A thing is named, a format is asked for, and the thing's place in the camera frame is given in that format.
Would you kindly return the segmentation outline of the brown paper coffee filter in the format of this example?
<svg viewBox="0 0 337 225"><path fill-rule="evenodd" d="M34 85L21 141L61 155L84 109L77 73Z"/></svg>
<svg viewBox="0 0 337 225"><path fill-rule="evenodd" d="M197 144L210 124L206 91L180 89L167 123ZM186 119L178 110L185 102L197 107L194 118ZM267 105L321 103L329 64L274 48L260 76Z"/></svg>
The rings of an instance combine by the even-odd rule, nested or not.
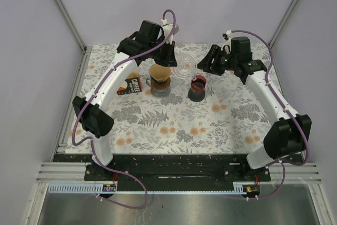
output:
<svg viewBox="0 0 337 225"><path fill-rule="evenodd" d="M163 67L158 64L153 64L149 71L149 75L159 83L165 82L173 73L170 67Z"/></svg>

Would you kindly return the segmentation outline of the clear plastic dripper cone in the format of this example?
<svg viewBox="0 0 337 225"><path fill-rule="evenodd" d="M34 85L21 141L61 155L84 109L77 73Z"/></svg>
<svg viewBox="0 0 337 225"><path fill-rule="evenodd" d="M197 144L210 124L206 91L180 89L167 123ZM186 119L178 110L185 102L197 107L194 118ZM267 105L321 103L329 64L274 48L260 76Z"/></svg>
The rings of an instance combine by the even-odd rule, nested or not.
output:
<svg viewBox="0 0 337 225"><path fill-rule="evenodd" d="M190 80L196 72L196 59L190 54L179 53L176 56L177 67L172 68L173 74L183 80Z"/></svg>

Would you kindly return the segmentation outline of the dark grey red-rimmed cup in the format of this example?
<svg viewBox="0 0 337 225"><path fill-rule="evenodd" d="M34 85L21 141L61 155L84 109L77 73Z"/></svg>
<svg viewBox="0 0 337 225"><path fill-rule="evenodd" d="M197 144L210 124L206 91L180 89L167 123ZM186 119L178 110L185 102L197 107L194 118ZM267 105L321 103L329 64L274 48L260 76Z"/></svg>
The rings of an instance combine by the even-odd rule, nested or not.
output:
<svg viewBox="0 0 337 225"><path fill-rule="evenodd" d="M196 75L191 79L191 87L187 94L193 102L200 102L205 98L206 78L203 75Z"/></svg>

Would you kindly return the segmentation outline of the grey glass carafe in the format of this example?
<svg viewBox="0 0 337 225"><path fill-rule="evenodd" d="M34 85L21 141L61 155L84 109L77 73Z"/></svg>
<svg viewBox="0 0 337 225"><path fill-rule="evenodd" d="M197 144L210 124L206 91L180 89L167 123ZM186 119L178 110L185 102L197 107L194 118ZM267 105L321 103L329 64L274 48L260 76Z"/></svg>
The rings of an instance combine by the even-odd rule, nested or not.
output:
<svg viewBox="0 0 337 225"><path fill-rule="evenodd" d="M152 77L146 79L146 84L151 87L151 93L154 97L166 97L171 92L171 78L169 77L165 82L159 83Z"/></svg>

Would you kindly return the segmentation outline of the orange coffee filter box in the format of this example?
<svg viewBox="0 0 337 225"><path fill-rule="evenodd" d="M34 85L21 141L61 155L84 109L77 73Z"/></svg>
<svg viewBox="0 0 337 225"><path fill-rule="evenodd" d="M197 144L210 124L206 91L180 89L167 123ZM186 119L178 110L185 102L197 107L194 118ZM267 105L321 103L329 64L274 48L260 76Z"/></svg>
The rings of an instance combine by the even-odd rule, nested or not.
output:
<svg viewBox="0 0 337 225"><path fill-rule="evenodd" d="M117 90L117 95L127 95L142 92L143 85L139 68L136 68L121 84Z"/></svg>

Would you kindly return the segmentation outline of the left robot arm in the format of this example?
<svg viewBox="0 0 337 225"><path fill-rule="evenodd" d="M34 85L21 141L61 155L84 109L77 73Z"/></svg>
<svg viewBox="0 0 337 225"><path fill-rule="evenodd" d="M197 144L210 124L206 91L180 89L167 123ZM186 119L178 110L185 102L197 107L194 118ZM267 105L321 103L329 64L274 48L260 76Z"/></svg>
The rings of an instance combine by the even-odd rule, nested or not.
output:
<svg viewBox="0 0 337 225"><path fill-rule="evenodd" d="M143 21L138 31L123 39L117 47L117 53L98 83L84 97L73 99L76 124L81 124L93 140L92 158L98 164L96 174L102 180L113 177L114 167L109 164L113 159L108 133L114 120L108 115L108 106L125 79L148 58L163 67L176 67L174 54L174 34L178 25L162 25Z"/></svg>

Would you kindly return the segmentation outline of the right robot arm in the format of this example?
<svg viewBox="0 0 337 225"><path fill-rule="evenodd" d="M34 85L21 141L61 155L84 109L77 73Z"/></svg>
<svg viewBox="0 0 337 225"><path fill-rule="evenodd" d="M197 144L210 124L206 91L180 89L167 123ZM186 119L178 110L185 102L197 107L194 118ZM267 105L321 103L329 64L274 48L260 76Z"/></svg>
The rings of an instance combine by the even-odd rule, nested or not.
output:
<svg viewBox="0 0 337 225"><path fill-rule="evenodd" d="M240 176L253 180L259 168L278 161L290 163L290 156L308 150L312 121L291 107L274 83L269 80L267 67L253 59L248 37L234 37L220 47L213 44L197 68L221 76L233 71L241 82L255 95L271 124L262 147L247 155L247 163L240 166Z"/></svg>

